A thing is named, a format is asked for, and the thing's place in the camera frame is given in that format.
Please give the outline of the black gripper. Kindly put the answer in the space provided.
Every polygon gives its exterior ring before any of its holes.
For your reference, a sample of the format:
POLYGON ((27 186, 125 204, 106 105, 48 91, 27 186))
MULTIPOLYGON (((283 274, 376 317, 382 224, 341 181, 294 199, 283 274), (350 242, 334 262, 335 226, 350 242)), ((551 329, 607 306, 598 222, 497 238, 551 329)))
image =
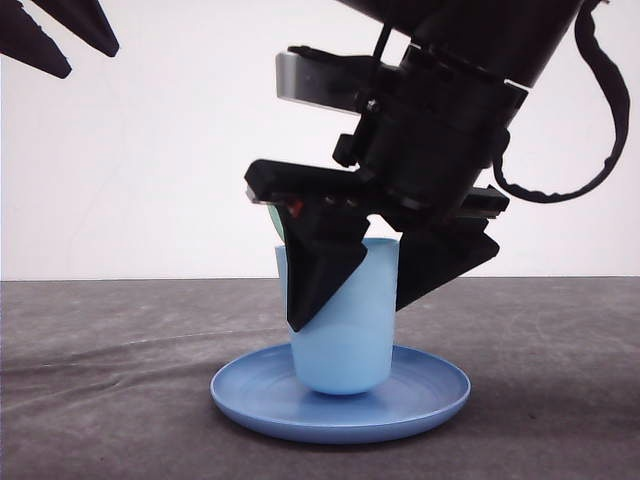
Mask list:
MULTIPOLYGON (((498 213, 502 201, 473 185, 505 151, 526 95, 411 46, 398 65, 381 62, 354 131, 336 143, 335 168, 252 162, 248 196, 275 205, 283 227, 289 326, 301 331, 363 262, 370 215, 406 231, 459 213, 498 213)), ((405 232, 396 310, 495 257, 499 245, 485 233, 488 224, 455 219, 405 232)))

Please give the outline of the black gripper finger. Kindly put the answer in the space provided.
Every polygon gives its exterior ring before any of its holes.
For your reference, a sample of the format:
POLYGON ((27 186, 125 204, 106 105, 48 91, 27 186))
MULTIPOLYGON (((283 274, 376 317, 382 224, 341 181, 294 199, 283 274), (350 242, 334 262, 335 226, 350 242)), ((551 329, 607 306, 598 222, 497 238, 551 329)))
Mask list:
POLYGON ((60 79, 72 71, 57 44, 20 1, 1 1, 1 54, 60 79))
POLYGON ((115 57, 119 42, 96 0, 47 0, 44 10, 94 49, 115 57))

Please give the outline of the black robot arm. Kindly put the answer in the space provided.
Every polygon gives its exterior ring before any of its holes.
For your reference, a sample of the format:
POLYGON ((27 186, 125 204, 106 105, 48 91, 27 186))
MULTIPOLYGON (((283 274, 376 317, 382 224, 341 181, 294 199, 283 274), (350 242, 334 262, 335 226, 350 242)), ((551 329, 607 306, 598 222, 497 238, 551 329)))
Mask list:
POLYGON ((364 261, 372 214, 401 235, 396 305, 403 308, 493 258, 490 219, 511 198, 552 204, 508 182, 509 124, 560 41, 578 51, 611 110, 615 140, 588 193, 625 146, 630 96, 596 36, 593 1, 355 1, 381 22, 370 55, 292 46, 276 60, 282 99, 354 112, 336 169, 257 160, 250 198, 275 207, 288 265, 286 319, 303 329, 364 261))

